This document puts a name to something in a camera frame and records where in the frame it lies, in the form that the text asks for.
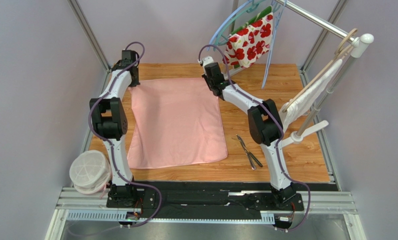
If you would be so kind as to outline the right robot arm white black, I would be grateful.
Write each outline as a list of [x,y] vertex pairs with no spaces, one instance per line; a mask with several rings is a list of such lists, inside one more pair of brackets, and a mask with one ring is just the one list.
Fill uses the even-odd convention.
[[245,112],[252,139],[260,145],[270,172],[270,184],[276,199],[284,203],[296,195],[293,180],[288,174],[282,151],[284,138],[282,122],[273,100],[262,100],[244,91],[224,77],[218,63],[200,61],[205,79],[212,93]]

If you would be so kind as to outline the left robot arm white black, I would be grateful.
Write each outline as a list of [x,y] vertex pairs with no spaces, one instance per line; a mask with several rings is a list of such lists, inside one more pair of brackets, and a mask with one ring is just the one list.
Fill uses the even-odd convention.
[[104,92],[90,100],[89,125],[108,151],[112,168],[109,199],[135,200],[136,188],[127,162],[125,136],[128,121],[122,99],[128,87],[138,81],[139,55],[134,50],[123,50],[122,59],[112,68],[111,79]]

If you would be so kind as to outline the pink cloth napkin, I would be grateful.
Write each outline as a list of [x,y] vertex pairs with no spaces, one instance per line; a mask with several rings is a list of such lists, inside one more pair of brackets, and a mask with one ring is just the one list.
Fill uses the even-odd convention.
[[206,164],[228,156],[219,99],[200,78],[153,79],[130,89],[132,169]]

